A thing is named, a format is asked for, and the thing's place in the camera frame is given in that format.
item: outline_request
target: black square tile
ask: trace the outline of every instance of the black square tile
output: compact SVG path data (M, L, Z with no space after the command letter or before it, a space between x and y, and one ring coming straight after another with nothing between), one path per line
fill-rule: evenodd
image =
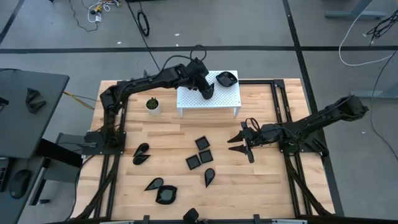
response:
M193 155L193 156L191 156L189 158L186 158L185 160L187 161L187 164L188 164L188 167L189 167L190 170L193 170L194 168L196 168L196 167L201 165L200 161L199 161L199 158L198 158L198 155Z
M197 144L199 150L204 150L210 146L210 143L207 141L206 136L196 139L195 143Z
M210 149L207 151L199 152L201 163L213 161Z

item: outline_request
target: white cable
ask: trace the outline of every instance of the white cable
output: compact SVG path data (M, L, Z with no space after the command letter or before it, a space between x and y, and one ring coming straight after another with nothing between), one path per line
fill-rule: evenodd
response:
M388 56L388 57L385 57L385 58L382 58L382 59L379 59L379 60L375 60L375 61L372 61L372 62L364 62L364 63L359 63L359 64L348 64L348 63L346 63L346 62L343 60L343 58L341 57L341 46L343 45L344 41L346 41L347 36L348 36L349 32L351 31L351 29L353 28L355 22L361 17L362 13L372 4L372 2L369 3L368 6L366 6L366 8L365 8L361 13L359 13L358 17L354 20L353 24L352 24L351 27L348 29L346 36L344 37L343 41L341 42L340 46L338 47L338 55L339 55L339 57L340 57L341 62L343 62L345 65L348 65L348 66L361 66L361 65L367 65L367 64L370 64L370 63L374 63L374 62L381 62L381 61L383 61L383 60L385 60L385 59L389 59L389 58L392 56L392 55L390 55L390 56Z
M101 4L103 2L103 0L99 0L96 4L94 4L94 5L92 5L92 6L90 6L89 8L88 8L88 10L87 10L87 20L88 20L88 22L91 22L91 23L94 23L94 22L100 22L100 21L97 21L97 20L94 20L94 21L91 21L90 20L90 11L91 11L91 8L92 7L94 7L94 6L97 6L97 5L99 5L99 4ZM106 2L106 3L103 3L103 9L106 11L106 12L109 12L110 10L111 10L111 7L109 6L109 5L114 5L115 3L110 3L110 2ZM102 18L101 18L101 13L97 13L96 14L96 16L99 16L99 19L100 20L102 20Z

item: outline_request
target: potted plant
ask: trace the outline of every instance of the potted plant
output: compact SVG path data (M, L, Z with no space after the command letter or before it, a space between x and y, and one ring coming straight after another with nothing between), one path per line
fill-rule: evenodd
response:
M150 115L152 116L158 116L160 115L160 105L159 101L156 100L156 98L151 98L147 101L145 104L147 111Z

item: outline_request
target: small succulent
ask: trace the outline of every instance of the small succulent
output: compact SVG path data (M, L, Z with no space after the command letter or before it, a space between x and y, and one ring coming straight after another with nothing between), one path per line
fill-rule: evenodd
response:
M158 105L159 105L159 102L156 100L156 98L153 98L153 97L151 99L149 99L146 104L147 108L150 110L156 109L156 107Z

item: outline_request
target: yellow cable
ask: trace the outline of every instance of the yellow cable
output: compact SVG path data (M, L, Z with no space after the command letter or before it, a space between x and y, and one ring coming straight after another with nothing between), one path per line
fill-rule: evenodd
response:
M80 99L78 99L77 97L75 97L75 95L71 94L70 92L64 91L63 93L66 94L66 95L68 95L68 96L70 96L70 97L72 97L73 99L75 99L77 102L79 102L79 103L82 104L83 106L87 107L88 109L94 110L94 108L93 108L92 106L90 106L90 105L88 105L87 103L81 101Z

